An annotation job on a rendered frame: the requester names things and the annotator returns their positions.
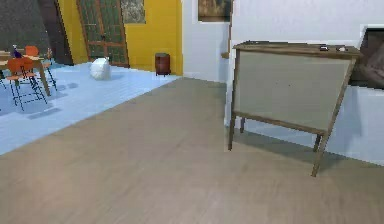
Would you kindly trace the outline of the grey wooden stand cabinet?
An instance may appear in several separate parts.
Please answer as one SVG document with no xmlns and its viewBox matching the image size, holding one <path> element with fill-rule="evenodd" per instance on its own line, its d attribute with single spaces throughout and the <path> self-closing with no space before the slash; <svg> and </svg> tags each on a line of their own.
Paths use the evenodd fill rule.
<svg viewBox="0 0 384 224">
<path fill-rule="evenodd" d="M 320 51 L 326 45 L 329 51 Z M 337 51 L 346 47 L 348 51 Z M 327 142 L 361 52 L 354 46 L 269 42 L 233 46 L 228 144 L 237 118 L 314 134 L 318 174 Z"/>
</svg>

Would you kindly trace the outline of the dark red round bin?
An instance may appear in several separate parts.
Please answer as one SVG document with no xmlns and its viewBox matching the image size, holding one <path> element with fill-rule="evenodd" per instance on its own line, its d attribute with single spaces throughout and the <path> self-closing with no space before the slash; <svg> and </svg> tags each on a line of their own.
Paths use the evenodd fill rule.
<svg viewBox="0 0 384 224">
<path fill-rule="evenodd" d="M 170 55 L 168 53 L 155 54 L 155 70 L 157 75 L 169 75 L 170 68 Z"/>
</svg>

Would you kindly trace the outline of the white lumpy bag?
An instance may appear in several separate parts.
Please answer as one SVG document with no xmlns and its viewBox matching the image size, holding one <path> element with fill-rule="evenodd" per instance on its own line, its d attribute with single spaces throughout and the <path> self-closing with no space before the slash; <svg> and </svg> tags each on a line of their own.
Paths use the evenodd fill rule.
<svg viewBox="0 0 384 224">
<path fill-rule="evenodd" d="M 111 78 L 111 70 L 109 58 L 97 58 L 90 66 L 90 75 L 95 80 L 109 80 Z"/>
</svg>

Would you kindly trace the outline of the brown framed glass door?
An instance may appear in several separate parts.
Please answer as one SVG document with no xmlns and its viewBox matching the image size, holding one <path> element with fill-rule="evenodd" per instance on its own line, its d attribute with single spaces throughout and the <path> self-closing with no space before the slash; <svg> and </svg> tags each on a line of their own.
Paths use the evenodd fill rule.
<svg viewBox="0 0 384 224">
<path fill-rule="evenodd" d="M 120 0 L 76 0 L 87 58 L 130 67 Z"/>
</svg>

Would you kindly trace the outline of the orange chair black legs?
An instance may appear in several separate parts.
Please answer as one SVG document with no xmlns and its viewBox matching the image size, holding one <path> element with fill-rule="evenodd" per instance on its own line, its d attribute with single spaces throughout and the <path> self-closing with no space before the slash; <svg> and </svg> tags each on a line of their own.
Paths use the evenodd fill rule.
<svg viewBox="0 0 384 224">
<path fill-rule="evenodd" d="M 50 90 L 48 84 L 51 83 L 54 89 L 57 89 L 56 80 L 54 79 L 51 73 L 52 66 L 52 50 L 50 48 L 47 49 L 46 57 L 40 56 L 39 49 L 34 45 L 27 45 L 25 47 L 25 55 L 32 59 L 35 68 L 39 72 L 39 79 L 43 82 L 43 87 L 47 94 L 50 94 Z"/>
<path fill-rule="evenodd" d="M 36 74 L 33 72 L 33 60 L 28 57 L 11 58 L 7 62 L 7 68 L 11 72 L 10 76 L 6 79 L 11 86 L 12 99 L 16 106 L 20 106 L 24 109 L 23 98 L 27 96 L 34 96 L 34 99 L 27 100 L 27 103 L 43 100 L 47 102 L 40 85 L 37 82 Z M 29 84 L 32 93 L 20 93 L 21 85 Z"/>
</svg>

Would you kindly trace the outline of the brown framed wall picture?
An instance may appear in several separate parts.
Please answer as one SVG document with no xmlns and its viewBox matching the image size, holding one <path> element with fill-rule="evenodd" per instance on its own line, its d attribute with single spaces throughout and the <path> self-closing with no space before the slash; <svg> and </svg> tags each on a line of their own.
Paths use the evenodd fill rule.
<svg viewBox="0 0 384 224">
<path fill-rule="evenodd" d="M 229 22 L 232 0 L 198 0 L 198 20 Z"/>
</svg>

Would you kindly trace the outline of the grey green wall picture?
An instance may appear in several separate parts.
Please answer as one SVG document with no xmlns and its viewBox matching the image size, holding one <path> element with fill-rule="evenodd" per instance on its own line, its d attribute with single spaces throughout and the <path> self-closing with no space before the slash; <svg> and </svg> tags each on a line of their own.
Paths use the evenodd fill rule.
<svg viewBox="0 0 384 224">
<path fill-rule="evenodd" d="M 144 24 L 144 0 L 121 0 L 123 22 L 125 24 Z"/>
</svg>

